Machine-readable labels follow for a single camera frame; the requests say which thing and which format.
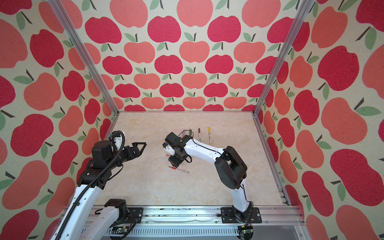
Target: green leaf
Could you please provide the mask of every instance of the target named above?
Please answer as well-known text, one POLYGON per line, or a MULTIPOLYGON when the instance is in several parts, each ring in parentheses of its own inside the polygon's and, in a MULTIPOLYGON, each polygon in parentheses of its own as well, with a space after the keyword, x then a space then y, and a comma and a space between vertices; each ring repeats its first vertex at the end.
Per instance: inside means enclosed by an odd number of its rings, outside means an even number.
POLYGON ((365 46, 369 49, 372 50, 373 45, 375 45, 376 42, 376 29, 370 28, 365 35, 365 46))
POLYGON ((293 97, 294 95, 295 95, 294 92, 289 92, 289 93, 287 94, 287 96, 288 96, 289 98, 293 97))
POLYGON ((339 9, 339 11, 341 12, 344 12, 345 10, 349 9, 357 0, 348 0, 346 1, 342 6, 341 8, 339 9))
POLYGON ((345 187, 343 183, 339 183, 337 186, 337 194, 339 195, 340 200, 343 201, 345 198, 345 187))
POLYGON ((374 116, 381 113, 381 111, 374 107, 361 107, 356 109, 356 112, 362 116, 374 116))
POLYGON ((314 2, 312 14, 314 17, 317 16, 317 11, 319 10, 319 4, 317 2, 314 2))
POLYGON ((289 1, 283 8, 283 10, 288 10, 288 9, 291 9, 293 6, 296 5, 298 0, 291 0, 289 1))
POLYGON ((65 46, 69 47, 69 48, 72 48, 73 45, 70 41, 67 41, 67 40, 64 40, 63 43, 65 44, 65 46))
POLYGON ((86 11, 91 6, 91 2, 89 0, 83 0, 83 3, 81 4, 81 10, 86 11))
POLYGON ((157 46, 157 51, 160 51, 162 50, 164 47, 166 46, 166 43, 160 43, 158 46, 157 46))
POLYGON ((273 51, 275 50, 278 46, 279 46, 280 43, 276 43, 276 44, 273 44, 270 48, 268 48, 267 51, 273 51))
POLYGON ((323 149, 332 149, 331 145, 329 145, 327 142, 324 142, 324 141, 319 141, 317 145, 319 145, 319 147, 323 149))
POLYGON ((295 56, 295 50, 292 48, 291 50, 291 60, 293 61, 293 57, 295 56))
POLYGON ((311 203, 311 199, 310 199, 310 197, 307 197, 307 208, 308 208, 308 211, 310 211, 311 210, 311 207, 312 207, 312 203, 311 203))
POLYGON ((78 139, 77 139, 77 141, 83 141, 85 139, 85 136, 84 135, 81 135, 78 139))
POLYGON ((129 33, 124 33, 124 35, 131 41, 131 42, 136 42, 136 38, 134 36, 132 36, 131 34, 129 33))
POLYGON ((144 71, 141 68, 135 68, 139 73, 144 74, 144 71))
POLYGON ((53 194, 48 194, 48 195, 44 196, 37 205, 41 205, 41 204, 48 202, 52 196, 53 196, 53 194))
POLYGON ((328 95, 329 95, 329 86, 328 84, 325 84, 323 87, 323 97, 325 100, 327 100, 328 95))
POLYGON ((64 113, 62 112, 57 112, 55 114, 52 115, 53 118, 62 118, 64 117, 64 113))
POLYGON ((258 77, 258 78, 256 79, 256 81, 258 81, 258 80, 261 80, 261 79, 264 79, 264 78, 265 78, 265 76, 266 76, 266 74, 264 74, 264 75, 261 75, 260 77, 258 77))
POLYGON ((56 77, 60 74, 60 67, 59 67, 59 64, 56 63, 54 66, 53 66, 53 70, 55 71, 55 75, 56 77))
POLYGON ((220 46, 221 46, 221 43, 216 43, 216 44, 214 45, 214 47, 212 48, 212 50, 216 50, 216 49, 218 49, 220 46))
POLYGON ((108 44, 107 43, 104 43, 103 45, 101 45, 101 51, 102 52, 107 51, 107 49, 108 49, 108 44))
POLYGON ((192 68, 190 68, 190 67, 185 67, 185 69, 186 69, 188 72, 193 73, 193 69, 192 69, 192 68))
POLYGON ((313 56, 313 57, 311 57, 311 58, 308 60, 308 63, 314 63, 314 62, 316 62, 318 59, 319 59, 318 56, 313 56))
POLYGON ((18 12, 16 14, 16 22, 20 30, 23 30, 25 28, 25 18, 21 12, 18 12))
POLYGON ((220 8, 224 7, 226 5, 226 3, 227 3, 227 0, 220 0, 218 2, 218 4, 216 5, 216 9, 220 9, 220 8))
POLYGON ((0 112, 0 131, 3 130, 5 126, 5 117, 2 112, 0 112))
POLYGON ((149 6, 150 10, 154 10, 159 5, 160 0, 152 0, 151 5, 149 6))
POLYGON ((14 80, 18 83, 22 83, 22 84, 30 84, 32 83, 32 79, 30 79, 29 77, 25 77, 25 76, 17 76, 14 78, 14 80))
POLYGON ((249 35, 248 33, 244 33, 243 36, 246 41, 248 42, 252 41, 251 35, 249 35))
POLYGON ((297 169, 303 169, 303 167, 300 165, 300 163, 298 162, 294 162, 293 165, 297 168, 297 169))
POLYGON ((301 118, 299 117, 297 119, 297 128, 300 130, 300 127, 301 127, 301 118))
POLYGON ((238 73, 243 73, 243 70, 242 70, 240 67, 236 67, 236 71, 237 71, 238 73))
POLYGON ((71 167, 70 167, 70 173, 71 173, 71 175, 73 175, 73 172, 74 172, 74 164, 72 163, 72 164, 71 164, 71 167))
POLYGON ((217 77, 217 73, 213 74, 211 77, 209 77, 209 80, 212 80, 214 79, 215 77, 217 77))
POLYGON ((193 42, 193 36, 189 33, 184 33, 185 37, 189 40, 189 41, 192 41, 193 42))
POLYGON ((0 190, 9 187, 13 183, 13 179, 5 179, 0 181, 0 190))
POLYGON ((43 143, 43 145, 41 146, 40 152, 41 152, 41 156, 43 158, 45 158, 47 156, 47 153, 48 153, 48 146, 47 146, 47 144, 43 143))

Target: marker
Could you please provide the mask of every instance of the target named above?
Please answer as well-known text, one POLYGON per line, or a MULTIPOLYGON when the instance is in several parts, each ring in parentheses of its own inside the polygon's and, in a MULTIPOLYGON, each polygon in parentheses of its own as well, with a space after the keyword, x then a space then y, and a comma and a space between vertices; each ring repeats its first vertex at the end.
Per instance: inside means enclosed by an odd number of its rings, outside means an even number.
POLYGON ((211 140, 211 129, 208 128, 208 134, 209 134, 209 144, 212 144, 212 140, 211 140))
POLYGON ((181 169, 178 169, 178 168, 175 168, 175 167, 171 167, 171 166, 168 166, 168 167, 170 167, 170 168, 172 168, 172 169, 175 169, 175 170, 179 170, 179 171, 182 171, 182 172, 186 172, 186 173, 189 173, 188 171, 185 171, 185 170, 181 170, 181 169))

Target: wall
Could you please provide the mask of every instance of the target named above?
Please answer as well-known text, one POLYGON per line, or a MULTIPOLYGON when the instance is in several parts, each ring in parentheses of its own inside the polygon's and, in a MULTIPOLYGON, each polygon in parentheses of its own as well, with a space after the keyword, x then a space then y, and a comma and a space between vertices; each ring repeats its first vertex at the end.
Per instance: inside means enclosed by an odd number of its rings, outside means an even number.
POLYGON ((47 239, 112 116, 48 2, 0 12, 0 239, 47 239))
POLYGON ((259 113, 312 239, 384 237, 382 1, 318 1, 259 113))
POLYGON ((78 34, 122 111, 250 111, 299 3, 77 1, 78 34))

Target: apple patterned wallpaper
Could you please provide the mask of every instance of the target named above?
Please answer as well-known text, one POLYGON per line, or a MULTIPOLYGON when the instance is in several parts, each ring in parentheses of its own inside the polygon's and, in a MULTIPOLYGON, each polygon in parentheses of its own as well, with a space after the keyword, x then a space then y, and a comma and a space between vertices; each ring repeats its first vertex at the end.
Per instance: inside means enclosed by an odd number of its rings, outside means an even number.
POLYGON ((301 2, 83 0, 70 16, 121 111, 252 111, 301 2))
POLYGON ((315 2, 258 115, 313 240, 384 239, 383 13, 381 0, 315 2))
MULTIPOLYGON (((62 2, 83 26, 80 9, 62 2)), ((46 240, 111 111, 48 2, 0 1, 0 41, 0 240, 46 240)))

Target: apple stem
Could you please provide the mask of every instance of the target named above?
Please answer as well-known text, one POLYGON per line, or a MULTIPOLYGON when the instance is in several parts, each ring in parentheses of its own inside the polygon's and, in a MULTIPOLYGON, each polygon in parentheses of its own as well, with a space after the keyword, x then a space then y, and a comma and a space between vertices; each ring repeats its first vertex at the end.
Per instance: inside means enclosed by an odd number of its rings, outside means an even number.
POLYGON ((326 83, 323 83, 317 90, 321 90, 326 83))
POLYGON ((323 135, 321 134, 320 137, 316 140, 316 142, 319 142, 320 139, 322 139, 322 138, 323 138, 323 135))
POLYGON ((340 6, 339 6, 339 8, 337 9, 338 11, 340 10, 340 8, 341 8, 341 6, 343 5, 343 3, 344 3, 344 0, 341 1, 340 6))
POLYGON ((9 177, 9 178, 12 178, 12 179, 16 179, 14 176, 12 176, 11 174, 9 174, 9 172, 5 171, 5 176, 9 177))
POLYGON ((31 23, 31 21, 26 17, 26 15, 23 13, 23 11, 21 11, 21 14, 23 14, 23 16, 25 17, 25 19, 30 23, 30 24, 32 24, 31 23))
POLYGON ((357 109, 363 102, 364 102, 364 98, 362 98, 362 99, 360 100, 360 102, 356 105, 356 107, 354 107, 353 110, 356 110, 356 109, 357 109))
POLYGON ((14 117, 15 117, 15 116, 13 116, 13 115, 7 113, 7 112, 4 111, 4 110, 0 110, 0 112, 4 113, 4 114, 7 115, 9 118, 14 118, 14 117))
POLYGON ((340 180, 338 180, 338 181, 334 181, 334 182, 331 182, 333 185, 335 185, 335 184, 338 184, 338 183, 341 183, 341 181, 340 180))
POLYGON ((312 55, 312 51, 311 51, 310 55, 309 55, 308 58, 307 58, 307 62, 308 62, 308 60, 310 59, 311 55, 312 55))
POLYGON ((63 66, 62 66, 59 62, 57 62, 57 64, 59 64, 60 68, 61 68, 62 70, 64 70, 63 66))
POLYGON ((92 5, 92 7, 93 7, 93 9, 95 9, 96 10, 96 8, 95 8, 95 5, 93 5, 93 2, 92 2, 92 0, 89 0, 90 2, 91 2, 91 5, 92 5))
POLYGON ((356 41, 359 41, 366 33, 367 31, 370 29, 371 27, 369 26, 367 29, 365 29, 365 31, 356 39, 356 41))
POLYGON ((26 70, 26 73, 28 74, 28 76, 32 79, 32 81, 34 81, 32 75, 28 72, 28 69, 26 70))
POLYGON ((310 13, 310 12, 312 11, 312 9, 313 9, 315 3, 316 3, 316 2, 313 3, 313 5, 312 5, 312 7, 311 7, 311 9, 310 9, 310 11, 309 11, 308 13, 310 13))

